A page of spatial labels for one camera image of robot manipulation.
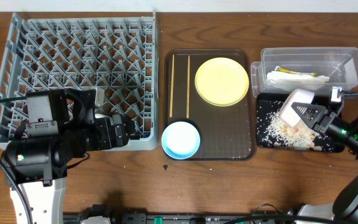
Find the black equipment rail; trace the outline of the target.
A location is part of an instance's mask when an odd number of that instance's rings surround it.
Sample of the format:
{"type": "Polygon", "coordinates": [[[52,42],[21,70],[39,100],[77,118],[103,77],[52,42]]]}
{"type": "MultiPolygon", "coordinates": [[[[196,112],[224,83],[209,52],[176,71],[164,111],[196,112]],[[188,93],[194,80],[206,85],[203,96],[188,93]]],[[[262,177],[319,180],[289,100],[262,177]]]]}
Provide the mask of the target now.
{"type": "Polygon", "coordinates": [[[80,213],[65,212],[64,223],[83,223],[91,217],[107,218],[112,224],[190,224],[190,223],[226,223],[246,217],[246,214],[222,213],[152,213],[144,208],[114,208],[105,204],[94,204],[80,213]]]}

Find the grey plastic dish rack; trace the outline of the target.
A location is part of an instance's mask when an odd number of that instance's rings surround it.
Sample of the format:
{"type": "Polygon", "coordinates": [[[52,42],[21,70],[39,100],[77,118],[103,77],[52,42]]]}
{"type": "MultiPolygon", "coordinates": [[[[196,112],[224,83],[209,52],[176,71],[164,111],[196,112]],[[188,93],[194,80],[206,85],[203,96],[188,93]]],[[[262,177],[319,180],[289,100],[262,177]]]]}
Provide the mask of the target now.
{"type": "Polygon", "coordinates": [[[135,123],[128,151],[158,146],[157,16],[28,19],[13,14],[0,68],[0,149],[28,120],[24,95],[99,87],[96,112],[135,123]]]}

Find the dark brown serving tray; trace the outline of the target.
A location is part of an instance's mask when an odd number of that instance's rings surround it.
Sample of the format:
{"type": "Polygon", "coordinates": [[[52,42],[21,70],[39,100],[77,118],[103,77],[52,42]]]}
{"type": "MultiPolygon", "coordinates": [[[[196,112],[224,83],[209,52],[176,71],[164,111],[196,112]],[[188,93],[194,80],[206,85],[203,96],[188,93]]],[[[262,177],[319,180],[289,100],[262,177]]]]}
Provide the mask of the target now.
{"type": "Polygon", "coordinates": [[[251,92],[232,106],[214,106],[203,100],[196,91],[195,74],[207,60],[226,57],[249,69],[248,56],[240,49],[177,49],[165,58],[164,125],[177,121],[191,123],[201,135],[201,144],[192,161],[245,161],[257,151],[255,136],[255,103],[251,92]],[[175,55],[173,116],[170,110],[172,55],[175,55]],[[186,119],[187,63],[190,55],[190,118],[186,119]]]}

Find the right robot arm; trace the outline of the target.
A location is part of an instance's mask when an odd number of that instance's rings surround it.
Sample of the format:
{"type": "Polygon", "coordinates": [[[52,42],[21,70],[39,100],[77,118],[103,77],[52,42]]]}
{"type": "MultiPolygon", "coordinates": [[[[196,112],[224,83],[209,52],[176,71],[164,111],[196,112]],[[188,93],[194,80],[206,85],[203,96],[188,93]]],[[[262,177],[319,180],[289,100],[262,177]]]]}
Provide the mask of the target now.
{"type": "MultiPolygon", "coordinates": [[[[310,129],[346,146],[358,159],[358,115],[355,120],[348,122],[341,118],[342,105],[329,108],[294,103],[291,107],[310,129]]],[[[333,223],[358,223],[358,173],[334,199],[332,213],[333,223]]]]}

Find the clear plastic waste bin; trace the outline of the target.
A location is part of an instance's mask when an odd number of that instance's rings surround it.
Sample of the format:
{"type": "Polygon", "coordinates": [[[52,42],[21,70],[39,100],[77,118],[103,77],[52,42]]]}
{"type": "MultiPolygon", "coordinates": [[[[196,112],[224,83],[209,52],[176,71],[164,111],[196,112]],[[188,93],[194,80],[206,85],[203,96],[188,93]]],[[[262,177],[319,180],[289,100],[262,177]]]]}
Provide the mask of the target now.
{"type": "Polygon", "coordinates": [[[351,90],[358,86],[358,49],[355,47],[280,47],[261,51],[261,61],[250,67],[252,93],[289,94],[266,83],[269,72],[279,66],[295,72],[317,73],[329,77],[324,86],[313,90],[317,95],[328,95],[333,86],[351,90]]]}

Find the yellow green snack wrapper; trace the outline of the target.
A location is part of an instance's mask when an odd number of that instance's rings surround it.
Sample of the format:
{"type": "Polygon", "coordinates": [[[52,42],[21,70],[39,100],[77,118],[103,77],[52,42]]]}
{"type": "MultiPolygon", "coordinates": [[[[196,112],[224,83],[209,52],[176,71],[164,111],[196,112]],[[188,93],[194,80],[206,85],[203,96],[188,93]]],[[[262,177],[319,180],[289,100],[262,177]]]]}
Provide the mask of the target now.
{"type": "Polygon", "coordinates": [[[291,74],[297,74],[297,75],[309,75],[309,76],[312,76],[312,77],[317,77],[317,73],[315,73],[315,72],[312,72],[312,73],[295,72],[295,71],[292,71],[292,70],[289,70],[289,69],[286,69],[286,68],[282,68],[282,67],[279,67],[279,66],[275,67],[275,71],[284,72],[284,73],[291,73],[291,74]]]}

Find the yellow round plate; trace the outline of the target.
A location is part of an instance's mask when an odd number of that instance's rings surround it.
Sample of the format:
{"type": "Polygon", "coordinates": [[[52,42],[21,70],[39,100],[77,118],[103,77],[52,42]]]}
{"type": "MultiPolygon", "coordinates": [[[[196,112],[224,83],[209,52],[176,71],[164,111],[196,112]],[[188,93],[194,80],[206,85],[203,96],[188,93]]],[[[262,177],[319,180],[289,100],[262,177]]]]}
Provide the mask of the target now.
{"type": "Polygon", "coordinates": [[[234,59],[216,57],[205,61],[196,71],[195,87],[199,96],[214,106],[232,106],[249,90],[249,76],[234,59]]]}

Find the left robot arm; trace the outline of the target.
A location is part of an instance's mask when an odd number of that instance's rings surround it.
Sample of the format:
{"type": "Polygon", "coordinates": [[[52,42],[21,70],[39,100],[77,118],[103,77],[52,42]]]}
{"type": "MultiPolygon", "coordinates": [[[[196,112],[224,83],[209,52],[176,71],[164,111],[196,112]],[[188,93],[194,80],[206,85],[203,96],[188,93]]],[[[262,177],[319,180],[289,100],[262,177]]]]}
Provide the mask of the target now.
{"type": "Polygon", "coordinates": [[[126,146],[135,124],[128,116],[97,114],[104,91],[59,89],[25,96],[28,122],[22,124],[1,160],[10,179],[18,223],[63,223],[67,171],[72,159],[91,151],[126,146]]]}

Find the light blue bowl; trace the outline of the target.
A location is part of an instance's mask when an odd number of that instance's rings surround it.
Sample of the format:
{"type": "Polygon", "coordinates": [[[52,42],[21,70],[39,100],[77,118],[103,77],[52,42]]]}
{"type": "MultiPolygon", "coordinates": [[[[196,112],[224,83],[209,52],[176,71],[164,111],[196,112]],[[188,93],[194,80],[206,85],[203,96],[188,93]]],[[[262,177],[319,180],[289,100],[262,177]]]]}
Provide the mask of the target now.
{"type": "Polygon", "coordinates": [[[198,151],[200,144],[199,131],[186,121],[169,124],[162,134],[163,151],[172,159],[189,159],[198,151]]]}

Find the white napkin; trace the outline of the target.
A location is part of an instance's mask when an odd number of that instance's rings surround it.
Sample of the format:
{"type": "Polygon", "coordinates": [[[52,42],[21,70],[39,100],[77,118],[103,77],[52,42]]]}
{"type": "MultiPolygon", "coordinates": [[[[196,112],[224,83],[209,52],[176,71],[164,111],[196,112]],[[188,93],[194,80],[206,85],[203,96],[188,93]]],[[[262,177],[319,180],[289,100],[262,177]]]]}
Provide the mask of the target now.
{"type": "Polygon", "coordinates": [[[321,88],[329,81],[329,77],[320,75],[313,77],[307,74],[294,74],[272,71],[267,74],[266,83],[276,88],[293,91],[300,88],[304,90],[317,90],[321,88]]]}

